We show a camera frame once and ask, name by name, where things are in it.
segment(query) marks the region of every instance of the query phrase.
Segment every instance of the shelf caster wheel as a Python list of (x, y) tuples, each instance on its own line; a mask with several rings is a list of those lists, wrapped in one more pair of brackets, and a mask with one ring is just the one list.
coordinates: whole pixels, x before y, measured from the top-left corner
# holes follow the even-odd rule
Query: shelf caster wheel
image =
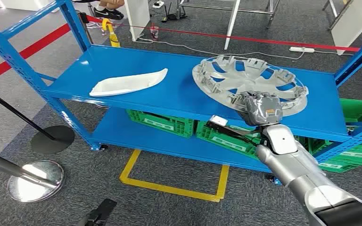
[(104, 151), (104, 150), (106, 150), (106, 149), (108, 149), (108, 148), (109, 148), (109, 146), (107, 146), (107, 145), (101, 145), (100, 148), (99, 148), (99, 150), (100, 150), (100, 151)]

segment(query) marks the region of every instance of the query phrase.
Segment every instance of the shelf post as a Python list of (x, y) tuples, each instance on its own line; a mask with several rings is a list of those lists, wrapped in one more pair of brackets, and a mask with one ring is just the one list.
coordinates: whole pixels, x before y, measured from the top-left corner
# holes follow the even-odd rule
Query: shelf post
[(335, 83), (339, 88), (345, 81), (347, 81), (356, 71), (362, 67), (362, 47), (354, 54), (345, 65), (340, 68), (334, 75)]
[(362, 144), (362, 126), (352, 132), (352, 138), (345, 142), (334, 142), (330, 146), (322, 149), (314, 155), (319, 162), (324, 162), (327, 159), (341, 154), (357, 145)]
[(20, 56), (17, 50), (10, 44), (8, 39), (0, 33), (0, 56), (73, 128), (92, 150), (99, 150), (100, 143), (94, 141), (84, 126), (77, 120), (69, 109), (55, 97), (44, 92), (47, 85), (39, 74)]
[(73, 32), (74, 37), (77, 40), (81, 50), (83, 52), (87, 51), (87, 49), (91, 46), (91, 42), (88, 39), (87, 34), (85, 33), (80, 19), (75, 12), (75, 9), (70, 0), (65, 0), (65, 3), (60, 6), (60, 10), (62, 11), (67, 23), (69, 24), (71, 31)]

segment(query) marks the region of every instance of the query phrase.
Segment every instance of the blue metal shelf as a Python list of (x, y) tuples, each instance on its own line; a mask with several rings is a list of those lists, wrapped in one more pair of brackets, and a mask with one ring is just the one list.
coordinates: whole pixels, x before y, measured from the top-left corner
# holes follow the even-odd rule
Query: blue metal shelf
[[(10, 44), (8, 39), (59, 7), (83, 54), (57, 80), (36, 72)], [(121, 108), (207, 120), (217, 114), (230, 124), (245, 126), (237, 113), (212, 100), (199, 90), (192, 79), (192, 68), (202, 58), (152, 51), (91, 45), (70, 0), (55, 0), (40, 11), (0, 32), (0, 56), (91, 146), (101, 144), (140, 148), (196, 160), (229, 164), (266, 171), (259, 161), (199, 140), (182, 137), (131, 122)], [(158, 85), (134, 93), (112, 97), (90, 97), (98, 81), (116, 76), (149, 73), (168, 68)], [(336, 141), (316, 154), (326, 161), (362, 143), (362, 125), (346, 133), (337, 87), (362, 67), (362, 48), (336, 74), (286, 68), (309, 88), (308, 106), (300, 113), (285, 117), (283, 124), (295, 135)], [(43, 80), (54, 81), (47, 86)], [(112, 106), (91, 134), (60, 98)]]
[(92, 133), (92, 139), (105, 144), (270, 172), (258, 160), (247, 158), (195, 136), (184, 138), (135, 123), (122, 108), (111, 107), (106, 112)]
[[(116, 59), (108, 70), (103, 62)], [(138, 49), (92, 45), (52, 85), (44, 90), (53, 97), (149, 111), (178, 117), (208, 120), (217, 114), (230, 124), (246, 126), (236, 111), (204, 94), (192, 78), (192, 68), (202, 57), (161, 53)], [(103, 79), (150, 73), (168, 68), (166, 78), (154, 87), (111, 97), (91, 97), (89, 92)], [(284, 117), (282, 123), (294, 134), (345, 141), (349, 139), (332, 74), (288, 68), (309, 87), (308, 105), (299, 114)]]

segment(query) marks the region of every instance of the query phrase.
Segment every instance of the round metal base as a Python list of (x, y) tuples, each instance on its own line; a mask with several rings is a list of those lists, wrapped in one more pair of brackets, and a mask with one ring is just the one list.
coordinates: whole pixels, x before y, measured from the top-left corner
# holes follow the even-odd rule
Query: round metal base
[(54, 182), (57, 187), (47, 188), (22, 178), (11, 176), (8, 181), (8, 193), (10, 197), (19, 202), (39, 202), (48, 199), (60, 190), (65, 180), (63, 168), (54, 161), (36, 161), (24, 165), (23, 169)]
[(74, 141), (74, 131), (67, 126), (51, 126), (45, 128), (56, 140), (51, 140), (38, 132), (31, 140), (31, 149), (41, 154), (53, 154), (65, 150)]

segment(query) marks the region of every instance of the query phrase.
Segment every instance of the red barrier belt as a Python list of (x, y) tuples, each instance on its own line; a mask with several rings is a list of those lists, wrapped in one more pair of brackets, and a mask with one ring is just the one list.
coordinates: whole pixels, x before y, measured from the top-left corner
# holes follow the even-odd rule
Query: red barrier belt
[[(87, 15), (87, 18), (91, 22), (97, 22), (101, 23), (102, 20), (94, 18), (92, 16)], [(139, 28), (149, 28), (149, 27), (141, 27), (141, 26), (131, 26), (131, 25), (125, 25), (125, 24), (114, 24), (117, 26), (129, 26), (129, 27), (139, 27)], [(352, 51), (357, 52), (360, 48), (357, 47), (342, 47), (342, 46), (330, 46), (330, 45), (322, 45), (322, 44), (311, 44), (311, 43), (302, 43), (302, 42), (294, 42), (294, 41), (278, 41), (278, 40), (266, 40), (266, 39), (254, 39), (254, 38), (246, 38), (246, 37), (240, 37), (240, 36), (227, 36), (224, 34), (208, 34), (208, 33), (202, 33), (202, 32), (188, 32), (188, 31), (178, 31), (173, 29), (165, 29), (165, 28), (159, 28), (161, 31), (168, 31), (168, 32), (177, 32), (177, 33), (184, 33), (184, 34), (194, 34), (194, 35), (201, 35), (201, 36), (208, 36), (208, 37), (216, 37), (216, 38), (230, 38), (235, 40), (245, 40), (245, 41), (254, 41), (254, 42), (260, 42), (260, 43), (270, 43), (270, 44), (278, 44), (278, 45), (288, 45), (288, 46), (301, 46), (301, 47), (308, 47), (308, 48), (323, 48), (323, 49), (333, 49), (333, 50), (346, 50), (346, 51)], [(23, 49), (20, 52), (20, 55), (27, 59), (28, 57), (32, 56), (36, 52), (40, 51), (47, 45), (54, 42), (56, 39), (60, 38), (64, 34), (70, 31), (70, 27), (68, 24), (64, 24), (61, 27), (57, 28), (53, 32), (49, 33), (47, 36), (43, 37), (42, 39), (36, 41), (34, 44), (30, 45), (29, 47)], [(10, 65), (6, 62), (3, 62), (0, 64), (0, 75), (4, 72), (8, 71), (10, 69)]]
[[(61, 36), (63, 36), (64, 34), (66, 34), (69, 31), (70, 31), (70, 27), (68, 26), (68, 24), (64, 24), (61, 27), (59, 27), (56, 30), (49, 33), (47, 36), (45, 36), (42, 39), (36, 41), (31, 46), (23, 49), (20, 52), (20, 55), (24, 59), (27, 59), (30, 56), (32, 56), (34, 53), (40, 51), (41, 49), (43, 49), (47, 45), (51, 44), (56, 39), (60, 38)], [(10, 65), (8, 63), (6, 63), (6, 62), (0, 63), (0, 75), (5, 73), (6, 71), (8, 71), (10, 68), (11, 68)]]
[[(87, 18), (91, 22), (97, 22), (101, 23), (102, 20), (94, 18), (92, 16), (88, 16)], [(129, 26), (129, 27), (139, 27), (139, 28), (149, 28), (149, 27), (141, 27), (141, 26), (131, 26), (126, 24), (114, 24), (117, 26)], [(173, 30), (173, 29), (166, 29), (166, 28), (159, 28), (161, 31), (168, 31), (168, 32), (177, 32), (177, 33), (184, 33), (184, 34), (195, 34), (195, 35), (201, 35), (201, 36), (208, 36), (208, 37), (216, 37), (216, 38), (230, 38), (235, 40), (245, 40), (245, 41), (254, 41), (254, 42), (260, 42), (260, 43), (270, 43), (270, 44), (278, 44), (278, 45), (287, 45), (287, 46), (301, 46), (301, 47), (307, 47), (307, 48), (323, 48), (323, 49), (333, 49), (333, 50), (346, 50), (346, 51), (352, 51), (357, 52), (360, 48), (357, 47), (342, 47), (342, 46), (330, 46), (330, 45), (322, 45), (322, 44), (310, 44), (310, 43), (302, 43), (302, 42), (294, 42), (294, 41), (278, 41), (278, 40), (267, 40), (267, 39), (254, 39), (254, 38), (246, 38), (246, 37), (240, 37), (240, 36), (227, 36), (225, 34), (208, 34), (208, 33), (202, 33), (202, 32), (187, 32), (187, 31), (179, 31), (179, 30)]]

